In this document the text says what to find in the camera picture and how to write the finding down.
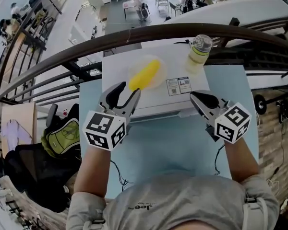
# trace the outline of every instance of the brown handrail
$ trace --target brown handrail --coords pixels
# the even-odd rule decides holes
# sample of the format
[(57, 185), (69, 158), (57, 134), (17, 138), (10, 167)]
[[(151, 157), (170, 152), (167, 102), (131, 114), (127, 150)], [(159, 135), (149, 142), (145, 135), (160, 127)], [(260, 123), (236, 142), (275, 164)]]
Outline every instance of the brown handrail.
[(16, 32), (16, 34), (14, 35), (14, 38), (6, 52), (6, 56), (4, 58), (4, 61), (2, 63), (2, 67), (0, 68), (0, 88), (1, 88), (1, 83), (3, 80), (3, 75), (5, 72), (5, 67), (7, 65), (7, 62), (9, 60), (9, 57), (11, 55), (11, 52), (13, 50), (13, 47), (17, 41), (18, 36), (20, 35), (20, 33), (24, 30), (25, 26), (27, 25), (27, 23), (29, 22), (29, 20), (31, 19), (32, 14), (34, 13), (35, 9), (42, 3), (42, 0), (39, 0), (34, 6), (33, 8), (30, 10), (30, 12), (28, 13), (28, 15), (26, 16), (25, 20), (23, 21), (23, 23), (21, 24), (21, 26), (18, 28), (18, 31)]
[(88, 40), (45, 59), (18, 78), (14, 79), (10, 84), (8, 84), (5, 90), (0, 91), (0, 99), (26, 81), (50, 69), (60, 66), (64, 62), (69, 62), (96, 52), (128, 44), (168, 38), (194, 37), (198, 34), (205, 34), (210, 37), (229, 37), (265, 42), (288, 49), (288, 42), (279, 37), (252, 29), (230, 25), (175, 23), (134, 28)]

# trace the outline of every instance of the gray t-shirt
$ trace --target gray t-shirt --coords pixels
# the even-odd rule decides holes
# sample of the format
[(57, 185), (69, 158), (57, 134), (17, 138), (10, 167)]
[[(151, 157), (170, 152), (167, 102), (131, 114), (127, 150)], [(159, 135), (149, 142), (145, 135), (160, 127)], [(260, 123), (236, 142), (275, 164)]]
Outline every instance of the gray t-shirt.
[(109, 230), (169, 230), (191, 220), (218, 230), (241, 230), (246, 195), (265, 200), (268, 229), (272, 230), (279, 205), (261, 176), (239, 184), (220, 176), (180, 173), (132, 186), (107, 206), (96, 195), (78, 192), (72, 196), (66, 229), (82, 230), (85, 222), (104, 219)]

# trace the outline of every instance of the forearm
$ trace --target forearm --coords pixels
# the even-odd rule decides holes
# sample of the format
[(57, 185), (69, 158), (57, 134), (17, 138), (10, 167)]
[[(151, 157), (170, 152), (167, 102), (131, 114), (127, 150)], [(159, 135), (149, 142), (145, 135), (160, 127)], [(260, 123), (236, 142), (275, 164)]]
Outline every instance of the forearm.
[(77, 174), (74, 191), (105, 197), (110, 170), (111, 153), (88, 147)]
[(225, 141), (226, 155), (231, 177), (243, 182), (252, 175), (259, 174), (259, 166), (243, 138), (235, 144)]

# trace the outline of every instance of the yellow object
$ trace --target yellow object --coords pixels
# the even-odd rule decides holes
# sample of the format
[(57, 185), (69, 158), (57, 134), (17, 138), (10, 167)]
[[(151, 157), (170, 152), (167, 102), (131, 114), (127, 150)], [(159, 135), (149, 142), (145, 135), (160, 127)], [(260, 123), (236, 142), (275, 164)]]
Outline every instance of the yellow object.
[(159, 71), (160, 66), (161, 62), (159, 60), (152, 60), (146, 67), (130, 79), (129, 89), (135, 91), (138, 88), (143, 90), (148, 87), (155, 74)]

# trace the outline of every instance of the white cube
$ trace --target white cube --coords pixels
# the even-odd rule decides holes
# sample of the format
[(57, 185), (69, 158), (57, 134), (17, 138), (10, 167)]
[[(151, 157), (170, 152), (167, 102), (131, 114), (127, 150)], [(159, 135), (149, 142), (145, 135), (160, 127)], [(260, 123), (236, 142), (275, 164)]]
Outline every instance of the white cube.
[(236, 103), (215, 120), (215, 135), (235, 143), (248, 130), (252, 115), (240, 104)]
[(126, 136), (126, 118), (89, 111), (82, 131), (89, 145), (112, 151)]

